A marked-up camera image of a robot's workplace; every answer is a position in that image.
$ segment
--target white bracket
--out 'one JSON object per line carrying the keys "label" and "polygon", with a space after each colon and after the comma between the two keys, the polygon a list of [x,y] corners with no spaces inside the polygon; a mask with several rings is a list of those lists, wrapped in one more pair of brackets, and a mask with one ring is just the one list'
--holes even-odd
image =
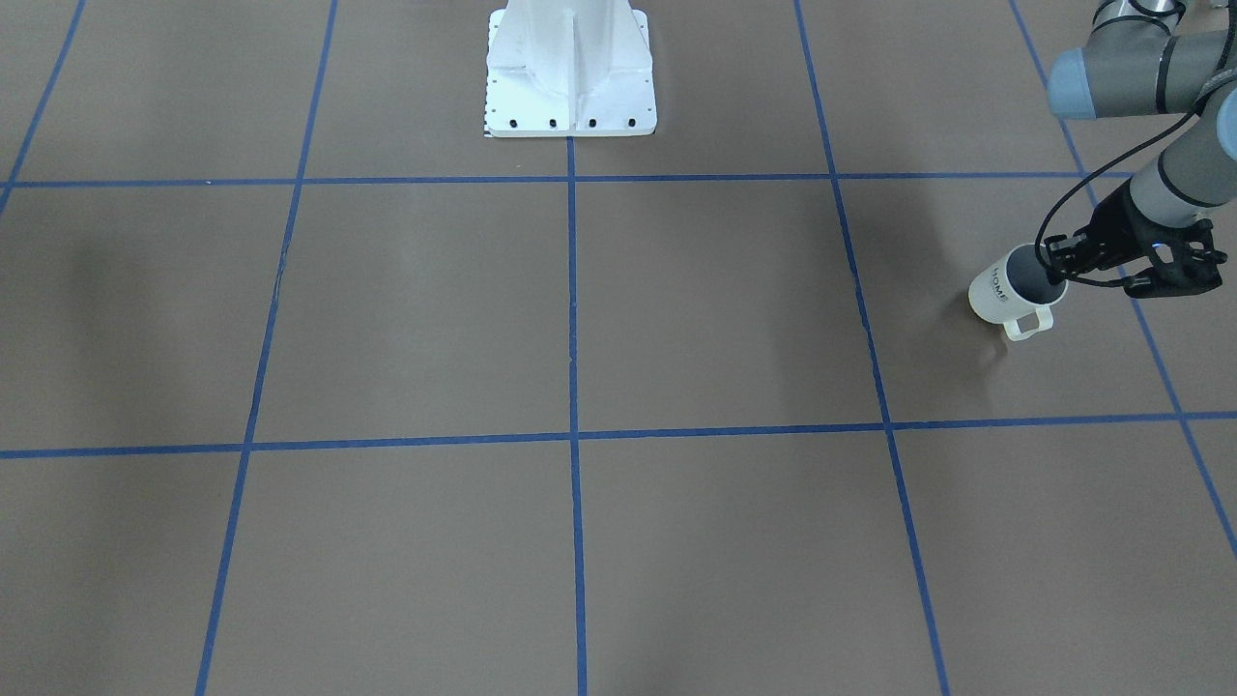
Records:
{"label": "white bracket", "polygon": [[510,0],[490,15],[485,135],[649,135],[648,17],[627,0]]}

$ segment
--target blue grid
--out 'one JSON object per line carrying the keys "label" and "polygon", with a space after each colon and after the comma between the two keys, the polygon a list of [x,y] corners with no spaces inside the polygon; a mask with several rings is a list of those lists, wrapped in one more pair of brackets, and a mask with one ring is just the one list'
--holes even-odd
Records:
{"label": "blue grid", "polygon": [[[349,450],[349,449],[379,449],[379,448],[428,448],[428,446],[466,446],[466,445],[491,445],[491,444],[516,444],[516,443],[568,443],[570,445],[570,472],[571,472],[571,499],[573,499],[573,528],[574,528],[574,559],[575,559],[575,611],[576,611],[576,675],[578,692],[580,696],[588,694],[588,643],[586,643],[586,617],[585,617],[585,572],[584,572],[584,527],[581,506],[581,478],[580,478],[580,443],[597,440],[632,440],[632,439],[683,439],[683,438],[738,438],[761,435],[795,435],[795,434],[837,434],[837,433],[883,433],[889,452],[889,460],[897,483],[898,497],[902,506],[903,522],[905,524],[907,539],[910,550],[915,579],[919,587],[923,605],[925,628],[931,644],[933,658],[941,694],[950,694],[949,679],[945,668],[944,653],[936,632],[935,619],[931,608],[931,598],[928,587],[927,572],[923,558],[919,551],[915,534],[912,504],[905,481],[902,473],[901,459],[897,448],[898,431],[922,430],[952,430],[952,429],[995,429],[995,428],[1055,428],[1076,425],[1102,425],[1126,423],[1178,423],[1189,445],[1200,477],[1216,511],[1216,516],[1228,539],[1235,556],[1237,556],[1237,537],[1230,523],[1223,504],[1212,482],[1206,462],[1195,443],[1190,424],[1194,422],[1230,422],[1237,420],[1237,412],[1185,412],[1178,399],[1173,387],[1168,368],[1159,354],[1154,335],[1142,312],[1138,300],[1131,299],[1138,323],[1147,340],[1148,350],[1155,361],[1164,389],[1173,405],[1171,413],[1148,414],[1116,414],[1095,417],[1044,417],[1023,419],[971,419],[971,420],[943,420],[943,422],[894,422],[889,415],[888,401],[881,378],[880,360],[876,341],[867,315],[867,305],[863,298],[862,282],[858,265],[855,258],[851,244],[850,226],[846,218],[846,205],[841,192],[841,180],[855,179],[918,179],[918,178],[995,178],[995,179],[1025,179],[1025,178],[1077,178],[1086,173],[1085,164],[1074,143],[1074,137],[1065,121],[1060,122],[1061,132],[1066,146],[1075,161],[1076,171],[1023,171],[1023,172],[839,172],[833,155],[833,146],[829,136],[829,126],[825,116],[825,106],[820,95],[815,75],[815,64],[811,59],[811,47],[808,38],[807,25],[803,16],[800,0],[793,0],[795,17],[798,21],[799,38],[803,45],[804,59],[808,69],[808,78],[811,87],[813,100],[816,108],[816,116],[820,126],[821,143],[828,163],[828,172],[818,173],[731,173],[731,174],[647,174],[647,176],[588,176],[578,174],[575,171],[575,143],[567,138],[567,174],[565,176],[453,176],[453,177],[307,177],[306,167],[308,162],[310,143],[313,140],[314,119],[318,103],[322,95],[323,80],[330,54],[332,35],[335,23],[339,0],[332,0],[327,16],[323,36],[322,52],[318,63],[317,79],[313,95],[310,98],[309,112],[306,120],[302,141],[301,159],[297,167],[297,176],[292,178],[215,178],[215,179],[130,179],[130,180],[21,180],[20,173],[35,134],[38,130],[40,120],[56,87],[56,82],[64,66],[66,58],[77,33],[82,14],[87,0],[78,0],[63,45],[57,54],[56,63],[48,77],[47,84],[38,100],[38,105],[31,117],[30,126],[22,140],[21,148],[14,161],[12,168],[0,189],[0,214],[4,213],[11,193],[24,188],[152,188],[152,187],[220,187],[220,185],[292,185],[292,199],[288,206],[288,216],[285,227],[283,244],[280,252],[278,265],[275,272],[275,286],[271,294],[270,309],[267,313],[266,331],[262,340],[262,350],[259,361],[257,375],[254,382],[252,404],[245,429],[245,439],[241,443],[226,444],[197,444],[197,445],[165,445],[165,446],[140,446],[140,448],[72,448],[72,449],[43,449],[43,450],[0,450],[0,460],[35,460],[35,459],[61,459],[61,457],[110,457],[110,456],[155,456],[155,455],[184,455],[184,454],[236,454],[240,461],[236,471],[233,501],[230,506],[228,528],[224,539],[224,548],[220,556],[215,592],[212,600],[210,614],[207,634],[203,642],[202,663],[199,666],[195,692],[200,696],[207,691],[210,673],[210,661],[214,649],[214,640],[218,633],[219,619],[223,609],[223,600],[228,580],[228,567],[231,558],[231,549],[235,540],[236,525],[241,512],[241,501],[245,488],[245,478],[249,470],[250,456],[254,452],[272,451],[310,451],[310,450]],[[1013,19],[1022,32],[1025,46],[1034,62],[1040,80],[1047,85],[1047,77],[1039,54],[1035,51],[1027,22],[1018,7],[1017,0],[1008,0]],[[1107,172],[1103,174],[1113,178],[1127,178],[1131,172]],[[846,248],[846,258],[855,281],[855,299],[857,303],[861,321],[867,336],[868,354],[872,365],[873,388],[880,403],[880,423],[855,423],[855,424],[818,424],[795,427],[734,427],[734,428],[701,428],[701,429],[651,429],[651,430],[606,430],[583,431],[579,425],[579,388],[578,388],[578,302],[576,302],[576,184],[579,182],[657,182],[657,180],[828,180],[833,188],[836,213],[839,216],[842,241]],[[357,440],[315,440],[315,441],[271,441],[261,443],[255,440],[257,418],[262,401],[262,388],[266,378],[266,368],[270,361],[271,342],[275,335],[276,318],[280,304],[280,286],[283,272],[287,267],[287,252],[292,242],[296,229],[297,210],[301,193],[304,185],[333,185],[333,184],[421,184],[421,183],[564,183],[568,188],[568,258],[569,258],[569,422],[570,430],[567,433],[538,433],[538,434],[495,434],[495,435],[470,435],[470,436],[440,436],[440,438],[391,438],[391,439],[357,439]],[[1096,204],[1094,189],[1087,187],[1087,193],[1092,205]]]}

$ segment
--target robotic arm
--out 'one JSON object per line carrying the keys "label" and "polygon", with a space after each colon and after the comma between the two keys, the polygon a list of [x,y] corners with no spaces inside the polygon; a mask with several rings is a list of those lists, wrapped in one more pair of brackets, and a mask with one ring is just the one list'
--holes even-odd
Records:
{"label": "robotic arm", "polygon": [[[1176,36],[1180,0],[1103,0],[1082,48],[1049,79],[1053,112],[1069,119],[1185,114],[1171,129],[1080,182],[1049,213],[1037,255],[1055,282],[1123,287],[1131,297],[1197,294],[1220,286],[1210,210],[1237,198],[1235,9],[1227,32]],[[1119,161],[1199,121],[1108,195],[1072,236],[1044,231],[1069,195]],[[1112,281],[1080,277],[1138,258],[1150,266]]]}

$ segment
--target mug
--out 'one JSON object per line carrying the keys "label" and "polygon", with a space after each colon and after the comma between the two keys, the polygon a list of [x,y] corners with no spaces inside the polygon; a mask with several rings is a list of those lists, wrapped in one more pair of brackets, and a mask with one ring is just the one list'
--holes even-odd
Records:
{"label": "mug", "polygon": [[[1035,245],[1014,246],[974,281],[966,295],[971,309],[988,323],[1004,325],[1011,340],[1025,340],[1053,328],[1053,304],[1065,297],[1069,281],[1053,283],[1035,257]],[[1038,325],[1023,329],[1018,319],[1035,314]]]}

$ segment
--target cable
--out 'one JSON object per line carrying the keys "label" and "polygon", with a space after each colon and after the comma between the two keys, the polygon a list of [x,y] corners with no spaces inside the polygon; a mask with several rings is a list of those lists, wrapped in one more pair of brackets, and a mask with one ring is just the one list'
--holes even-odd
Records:
{"label": "cable", "polygon": [[[1174,7],[1173,7],[1173,10],[1165,10],[1163,12],[1154,12],[1152,10],[1148,10],[1148,9],[1143,7],[1138,2],[1138,0],[1129,0],[1129,2],[1139,12],[1144,12],[1144,14],[1148,14],[1148,15],[1152,15],[1152,16],[1168,16],[1168,15],[1181,16],[1184,14],[1184,9],[1185,9],[1185,5],[1180,0],[1174,0]],[[1237,6],[1235,6],[1235,5],[1237,5],[1237,0],[1230,0],[1230,2],[1228,2],[1228,36],[1226,37],[1226,40],[1225,40],[1225,47],[1223,47],[1223,49],[1220,53],[1220,61],[1216,63],[1216,72],[1220,72],[1220,70],[1225,69],[1225,66],[1228,63],[1228,58],[1232,56],[1233,41],[1235,41],[1235,38],[1237,38]],[[1152,145],[1155,145],[1160,140],[1164,140],[1165,137],[1173,135],[1174,132],[1176,132],[1178,130],[1180,130],[1181,126],[1184,126],[1185,124],[1190,122],[1190,119],[1192,119],[1195,115],[1201,114],[1202,109],[1206,106],[1207,98],[1210,98],[1210,96],[1211,96],[1211,93],[1205,93],[1205,94],[1200,95],[1199,99],[1195,100],[1195,103],[1190,108],[1190,110],[1186,111],[1185,115],[1181,116],[1181,119],[1179,121],[1176,121],[1175,124],[1168,126],[1166,129],[1164,129],[1163,131],[1160,131],[1158,135],[1153,135],[1152,137],[1149,137],[1148,140],[1143,141],[1142,143],[1136,145],[1134,147],[1132,147],[1131,150],[1126,151],[1123,155],[1116,157],[1115,159],[1112,159],[1107,164],[1103,164],[1102,167],[1095,169],[1094,172],[1091,172],[1090,174],[1087,174],[1085,178],[1082,178],[1082,180],[1075,183],[1074,187],[1070,188],[1065,193],[1065,195],[1061,195],[1060,200],[1058,200],[1051,206],[1051,209],[1048,210],[1048,214],[1044,216],[1044,221],[1039,225],[1039,231],[1035,232],[1035,258],[1039,261],[1039,265],[1044,266],[1044,269],[1047,269],[1053,276],[1061,277],[1064,279],[1070,279],[1070,281],[1074,281],[1074,282],[1077,282],[1077,283],[1081,283],[1081,284],[1090,284],[1090,286],[1094,286],[1094,287],[1121,287],[1123,284],[1124,278],[1090,279],[1090,278],[1082,277],[1081,273],[1065,272],[1061,268],[1054,267],[1053,263],[1051,263],[1051,260],[1048,258],[1044,255],[1044,234],[1048,231],[1048,225],[1051,224],[1053,218],[1056,216],[1056,213],[1060,211],[1060,209],[1065,206],[1065,203],[1068,203],[1070,200],[1070,198],[1074,198],[1074,195],[1079,190],[1082,190],[1089,183],[1091,183],[1092,180],[1095,180],[1096,178],[1098,178],[1100,176],[1102,176],[1105,172],[1107,172],[1112,167],[1119,164],[1121,162],[1124,162],[1126,159],[1128,159],[1129,157],[1137,155],[1138,152],[1142,152],[1143,150],[1150,147]]]}

